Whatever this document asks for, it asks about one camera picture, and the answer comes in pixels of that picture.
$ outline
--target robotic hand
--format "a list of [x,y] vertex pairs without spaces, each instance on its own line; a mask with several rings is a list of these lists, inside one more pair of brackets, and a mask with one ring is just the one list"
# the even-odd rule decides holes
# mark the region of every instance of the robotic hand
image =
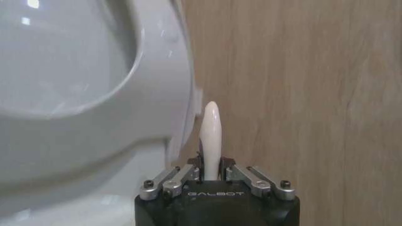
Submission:
[[138,226],[298,226],[300,198],[258,166],[221,157],[218,106],[207,104],[201,152],[187,164],[146,180],[135,198]]

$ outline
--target screw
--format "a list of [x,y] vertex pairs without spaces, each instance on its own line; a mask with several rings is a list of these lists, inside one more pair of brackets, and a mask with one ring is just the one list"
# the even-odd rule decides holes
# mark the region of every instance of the screw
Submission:
[[154,181],[153,180],[146,180],[145,181],[145,189],[149,189],[151,187],[154,187]]
[[165,200],[170,200],[171,199],[171,197],[173,197],[173,193],[171,193],[171,191],[165,191],[163,192],[163,198],[165,198]]
[[289,181],[289,180],[282,180],[282,181],[281,181],[281,187],[282,187],[282,188],[290,188],[290,185],[291,185],[291,184],[290,184],[290,181]]
[[258,186],[258,187],[266,187],[267,184],[266,184],[265,181],[258,181],[258,182],[257,182],[257,186]]

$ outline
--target toilet rim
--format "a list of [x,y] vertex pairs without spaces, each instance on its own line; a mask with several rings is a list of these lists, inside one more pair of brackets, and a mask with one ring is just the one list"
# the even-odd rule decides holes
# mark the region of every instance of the toilet rim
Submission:
[[133,4],[133,7],[130,8],[131,8],[130,10],[133,11],[134,27],[139,28],[134,30],[135,37],[137,37],[134,40],[137,45],[137,53],[135,53],[135,60],[130,72],[127,73],[126,77],[119,82],[119,84],[105,95],[99,96],[97,100],[84,103],[80,106],[66,109],[63,110],[63,112],[46,115],[43,113],[14,110],[0,106],[0,117],[6,117],[8,119],[24,119],[24,120],[38,120],[38,121],[74,117],[75,115],[82,114],[90,111],[91,109],[97,108],[98,106],[101,106],[118,94],[122,88],[127,85],[129,81],[134,78],[134,74],[135,71],[138,70],[139,63],[142,61],[143,53],[145,53],[145,34],[146,34],[145,23],[142,22],[142,18],[138,15],[139,11],[137,9],[137,5]]

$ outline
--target bolt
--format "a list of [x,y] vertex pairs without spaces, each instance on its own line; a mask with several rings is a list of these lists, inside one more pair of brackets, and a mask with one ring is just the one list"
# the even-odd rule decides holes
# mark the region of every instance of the bolt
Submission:
[[173,197],[171,191],[170,191],[170,190],[165,191],[165,192],[163,192],[163,198],[165,198],[165,200],[170,200],[171,197]]
[[169,181],[166,182],[166,185],[167,185],[167,186],[177,186],[177,185],[178,185],[178,182],[174,181],[174,180],[169,180]]
[[149,189],[151,187],[154,187],[154,181],[153,180],[146,180],[145,181],[145,189]]
[[265,181],[258,181],[258,182],[257,182],[257,186],[258,186],[258,187],[266,187],[267,184],[266,184]]
[[290,181],[289,181],[289,180],[282,180],[282,181],[281,181],[281,187],[282,187],[282,188],[290,188],[290,185],[291,185],[291,184],[290,184]]

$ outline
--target white toilet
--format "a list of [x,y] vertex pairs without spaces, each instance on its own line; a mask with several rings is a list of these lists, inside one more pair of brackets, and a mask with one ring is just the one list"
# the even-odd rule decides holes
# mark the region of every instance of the white toilet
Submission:
[[201,109],[173,0],[0,0],[0,226],[134,225]]

